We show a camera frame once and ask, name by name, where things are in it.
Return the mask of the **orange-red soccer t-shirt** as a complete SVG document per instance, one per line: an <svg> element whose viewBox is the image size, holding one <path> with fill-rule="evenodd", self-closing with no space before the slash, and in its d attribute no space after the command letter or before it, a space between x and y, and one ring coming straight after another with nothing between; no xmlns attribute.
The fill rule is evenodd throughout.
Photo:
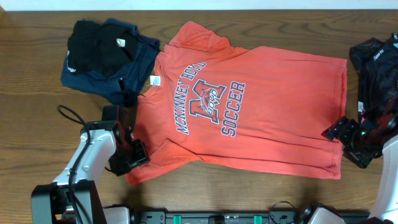
<svg viewBox="0 0 398 224"><path fill-rule="evenodd" d="M341 176L341 144L321 133L345 112L347 61L260 46L187 22L158 54L160 80L137 99L138 184L192 161L318 179Z"/></svg>

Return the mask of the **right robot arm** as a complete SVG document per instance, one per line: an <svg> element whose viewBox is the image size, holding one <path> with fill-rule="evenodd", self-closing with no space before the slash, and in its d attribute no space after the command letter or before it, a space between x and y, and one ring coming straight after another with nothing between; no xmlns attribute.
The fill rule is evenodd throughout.
<svg viewBox="0 0 398 224"><path fill-rule="evenodd" d="M363 129L355 120L340 118L322 132L328 140L339 140L346 155L365 168L383 157L376 204L364 223L397 223L397 115L382 116L376 129Z"/></svg>

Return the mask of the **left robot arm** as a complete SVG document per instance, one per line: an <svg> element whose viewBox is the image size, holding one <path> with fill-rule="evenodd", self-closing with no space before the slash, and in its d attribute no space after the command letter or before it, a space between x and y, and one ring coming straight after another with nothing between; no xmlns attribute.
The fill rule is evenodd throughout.
<svg viewBox="0 0 398 224"><path fill-rule="evenodd" d="M84 121L76 112L69 118L82 125L80 143L66 168L46 185L37 185L30 202L34 223L134 223L126 205L104 207L97 183L103 172L129 173L149 161L144 143L133 139L128 112L105 106L99 121Z"/></svg>

